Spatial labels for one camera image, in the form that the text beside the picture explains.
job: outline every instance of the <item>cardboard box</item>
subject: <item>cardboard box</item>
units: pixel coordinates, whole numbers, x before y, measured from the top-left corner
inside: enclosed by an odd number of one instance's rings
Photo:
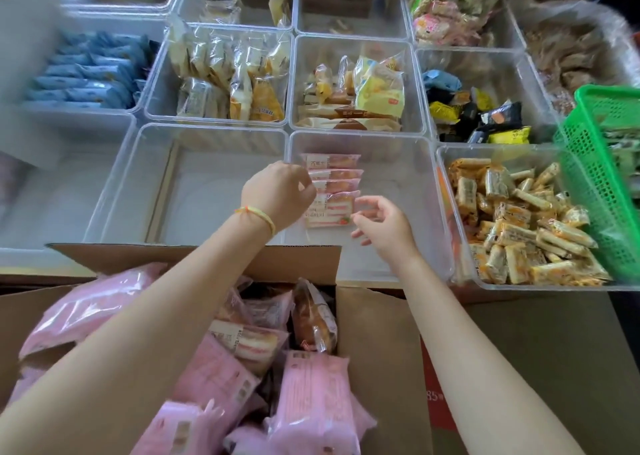
[[[194,249],[108,244],[52,248],[107,274],[151,261],[174,264]],[[303,276],[321,287],[335,286],[338,354],[349,357],[351,389],[378,420],[363,440],[363,455],[466,453],[402,291],[385,294],[336,285],[339,257],[336,246],[268,246],[245,274],[263,282],[293,282]],[[24,339],[71,288],[0,296],[0,406],[16,381]],[[468,312],[586,453],[637,451],[640,375],[606,294],[487,303],[469,306]]]

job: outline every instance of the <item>green plastic basket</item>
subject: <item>green plastic basket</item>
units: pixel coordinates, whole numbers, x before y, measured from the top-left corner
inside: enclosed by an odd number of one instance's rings
[[[600,128],[640,128],[640,89],[588,85],[576,91],[575,101],[554,142],[576,155],[586,176],[567,161],[561,164],[564,177],[589,209],[598,259],[617,280],[637,282],[640,220]]]

